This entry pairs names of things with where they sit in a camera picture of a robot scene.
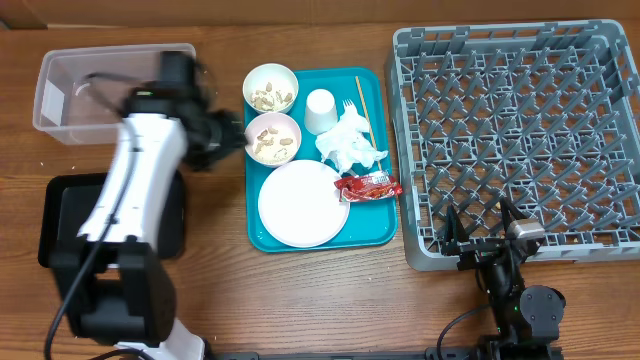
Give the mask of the white plastic cup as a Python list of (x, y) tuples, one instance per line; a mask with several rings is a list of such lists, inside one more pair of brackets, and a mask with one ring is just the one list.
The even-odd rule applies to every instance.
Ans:
[(313, 135), (320, 135), (332, 129), (338, 122), (336, 101), (326, 89), (316, 89), (306, 98), (304, 124)]

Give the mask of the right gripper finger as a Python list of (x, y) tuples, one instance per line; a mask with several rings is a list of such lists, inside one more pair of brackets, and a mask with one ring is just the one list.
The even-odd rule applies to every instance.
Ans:
[(507, 231), (514, 220), (526, 219), (526, 216), (506, 197), (499, 201), (504, 230)]
[(465, 243), (469, 241), (469, 236), (462, 225), (453, 205), (449, 205), (446, 213), (446, 227), (444, 232), (444, 242), (446, 244)]

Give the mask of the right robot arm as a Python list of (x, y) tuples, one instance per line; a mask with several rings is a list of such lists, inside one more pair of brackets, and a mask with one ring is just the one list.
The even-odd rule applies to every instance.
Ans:
[[(463, 313), (440, 333), (430, 353), (439, 359), (561, 359), (552, 343), (559, 338), (566, 299), (548, 286), (526, 286), (520, 266), (538, 252), (545, 235), (540, 222), (524, 215), (508, 199), (500, 199), (504, 235), (472, 244), (453, 206), (447, 208), (442, 253), (457, 256), (460, 271), (472, 270), (488, 303)], [(462, 320), (486, 309), (497, 333), (484, 335), (472, 347), (445, 348), (445, 335)]]

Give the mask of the white bowl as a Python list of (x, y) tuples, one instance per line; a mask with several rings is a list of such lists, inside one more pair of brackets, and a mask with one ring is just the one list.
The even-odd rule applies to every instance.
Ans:
[(266, 63), (252, 69), (243, 82), (245, 102), (257, 113), (288, 113), (298, 92), (298, 78), (288, 67)]

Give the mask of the white napkin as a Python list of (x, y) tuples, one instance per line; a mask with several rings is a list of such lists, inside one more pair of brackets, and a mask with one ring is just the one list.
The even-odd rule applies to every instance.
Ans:
[(376, 151), (364, 137), (369, 124), (358, 113), (343, 113), (337, 124), (316, 137), (315, 145), (321, 153), (321, 161), (331, 160), (339, 175), (350, 172), (354, 164), (370, 169), (375, 162), (384, 159), (387, 151)]

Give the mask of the red snack wrapper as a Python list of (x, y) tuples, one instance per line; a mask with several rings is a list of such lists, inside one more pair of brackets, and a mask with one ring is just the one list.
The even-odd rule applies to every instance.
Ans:
[(362, 176), (348, 176), (334, 182), (341, 202), (371, 202), (399, 196), (401, 184), (385, 170)]

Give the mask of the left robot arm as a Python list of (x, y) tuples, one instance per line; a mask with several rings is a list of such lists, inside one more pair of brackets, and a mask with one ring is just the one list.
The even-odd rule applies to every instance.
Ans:
[(106, 358), (211, 359), (203, 337), (176, 317), (177, 294), (158, 255), (158, 234), (180, 164), (206, 170), (247, 145), (234, 113), (210, 111), (198, 84), (200, 63), (163, 51), (154, 80), (131, 88), (121, 104), (94, 98), (121, 122), (101, 193), (74, 240), (49, 254), (62, 303), (44, 340), (53, 356), (61, 321), (73, 334), (111, 346)]

